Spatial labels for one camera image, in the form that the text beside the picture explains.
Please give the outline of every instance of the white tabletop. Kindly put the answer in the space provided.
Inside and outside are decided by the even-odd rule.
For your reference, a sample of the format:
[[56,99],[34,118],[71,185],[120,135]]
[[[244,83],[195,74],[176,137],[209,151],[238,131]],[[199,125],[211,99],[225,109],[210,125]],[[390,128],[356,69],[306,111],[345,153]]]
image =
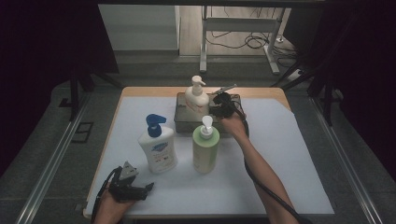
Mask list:
[[[242,99],[247,113],[250,140],[282,180],[296,211],[301,214],[333,214],[318,173],[306,148],[294,115],[274,99]],[[123,97],[107,138],[97,174],[92,182],[85,216],[108,174],[128,161],[139,175],[133,185],[154,182],[145,201],[134,205],[127,216],[141,217],[230,217],[265,216],[252,181],[246,173],[242,151],[231,136],[220,138],[215,169],[206,175],[192,165],[192,139],[177,133],[178,164],[162,174],[152,174],[137,138],[147,129],[146,115],[167,118],[174,128],[176,97]]]

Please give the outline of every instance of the white bottle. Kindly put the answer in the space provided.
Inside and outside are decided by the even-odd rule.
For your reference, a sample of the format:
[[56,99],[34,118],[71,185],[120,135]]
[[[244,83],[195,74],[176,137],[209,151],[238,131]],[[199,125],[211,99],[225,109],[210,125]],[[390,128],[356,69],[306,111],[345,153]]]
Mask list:
[[209,96],[202,90],[201,85],[205,83],[200,76],[192,77],[191,82],[192,86],[185,92],[189,117],[191,121],[201,121],[204,116],[209,115]]
[[216,165],[220,134],[212,127],[212,117],[204,116],[202,122],[192,133],[192,160],[196,171],[207,174]]
[[155,114],[146,117],[148,130],[137,142],[143,148],[148,159],[148,168],[152,173],[162,173],[172,169],[177,164],[174,148],[175,132],[171,128],[161,127],[166,118]]

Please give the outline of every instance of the hand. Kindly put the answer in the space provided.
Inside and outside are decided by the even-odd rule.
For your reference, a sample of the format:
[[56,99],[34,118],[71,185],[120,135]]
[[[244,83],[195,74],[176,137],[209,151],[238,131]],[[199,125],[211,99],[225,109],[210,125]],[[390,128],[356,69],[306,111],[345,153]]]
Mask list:
[[113,198],[108,189],[102,194],[99,209],[95,218],[95,224],[116,224],[118,223],[124,213],[136,203],[136,201],[130,201],[128,203],[118,203]]
[[217,120],[223,125],[225,131],[234,138],[247,136],[245,126],[237,113],[234,112],[229,118],[217,117]]

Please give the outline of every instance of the black curtain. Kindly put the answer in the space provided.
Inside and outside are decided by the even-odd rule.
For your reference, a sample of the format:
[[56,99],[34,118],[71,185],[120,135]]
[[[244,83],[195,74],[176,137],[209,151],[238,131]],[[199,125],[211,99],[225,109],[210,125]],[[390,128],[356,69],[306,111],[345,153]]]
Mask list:
[[72,69],[118,73],[97,5],[0,2],[1,174]]
[[346,117],[396,180],[395,12],[391,2],[367,1],[332,73]]

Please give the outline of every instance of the soap dispenser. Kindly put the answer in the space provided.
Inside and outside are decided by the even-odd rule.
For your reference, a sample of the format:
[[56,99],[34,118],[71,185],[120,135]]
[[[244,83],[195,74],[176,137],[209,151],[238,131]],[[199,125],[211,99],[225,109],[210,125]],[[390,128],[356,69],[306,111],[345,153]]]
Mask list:
[[137,142],[146,154],[148,168],[152,173],[162,173],[172,169],[177,164],[174,130],[160,126],[160,123],[166,122],[166,118],[159,115],[148,115],[146,122],[148,129],[143,132]]
[[220,134],[212,117],[204,116],[202,123],[192,133],[192,160],[196,171],[207,174],[215,168]]
[[187,110],[191,121],[201,121],[204,116],[209,115],[209,96],[202,90],[201,85],[205,83],[200,76],[192,77],[191,83],[192,86],[185,92]]

